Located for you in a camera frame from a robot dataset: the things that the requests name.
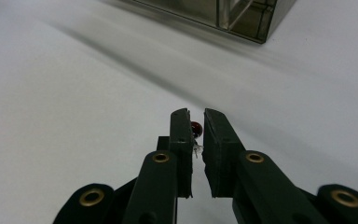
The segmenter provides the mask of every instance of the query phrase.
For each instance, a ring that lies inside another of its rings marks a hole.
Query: small red ball
[[[193,131],[194,138],[202,135],[202,126],[196,121],[191,121],[191,130]]]

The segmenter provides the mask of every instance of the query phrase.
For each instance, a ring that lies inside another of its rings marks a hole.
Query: screw hole
[[[153,161],[155,162],[166,162],[170,157],[166,154],[160,153],[153,156]]]
[[[358,207],[358,198],[346,190],[335,189],[331,191],[331,197],[347,207]]]
[[[260,156],[257,153],[249,153],[246,155],[246,159],[251,162],[263,162],[264,157]]]
[[[89,189],[79,199],[79,203],[85,207],[93,206],[103,200],[104,193],[101,189]]]

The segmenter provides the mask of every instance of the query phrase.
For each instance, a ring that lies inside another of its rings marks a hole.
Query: white surface
[[[130,181],[182,107],[225,113],[302,189],[358,190],[358,2],[298,0],[258,46],[119,2],[0,1],[0,223]],[[194,169],[178,223],[236,223]]]

